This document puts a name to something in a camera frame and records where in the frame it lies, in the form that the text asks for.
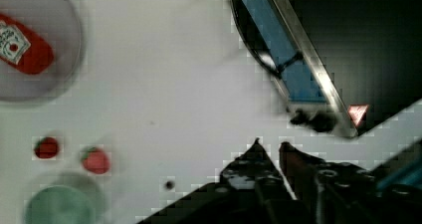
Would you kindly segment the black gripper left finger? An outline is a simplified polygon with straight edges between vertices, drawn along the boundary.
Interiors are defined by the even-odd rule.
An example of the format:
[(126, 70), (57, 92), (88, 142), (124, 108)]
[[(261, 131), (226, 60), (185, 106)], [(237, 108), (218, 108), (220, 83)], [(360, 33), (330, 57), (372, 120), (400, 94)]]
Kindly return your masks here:
[(292, 195), (285, 186), (284, 176), (260, 144), (258, 137), (243, 154), (222, 169), (219, 182), (235, 190), (253, 190), (261, 183), (270, 188), (271, 199), (280, 196), (282, 199), (292, 200)]

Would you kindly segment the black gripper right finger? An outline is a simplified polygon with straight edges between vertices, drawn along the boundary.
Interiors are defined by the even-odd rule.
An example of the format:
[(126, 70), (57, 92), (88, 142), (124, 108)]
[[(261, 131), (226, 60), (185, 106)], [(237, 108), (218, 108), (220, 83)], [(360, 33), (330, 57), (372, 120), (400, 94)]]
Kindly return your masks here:
[(350, 162), (328, 162), (283, 142), (280, 167), (316, 224), (378, 224), (375, 177)]

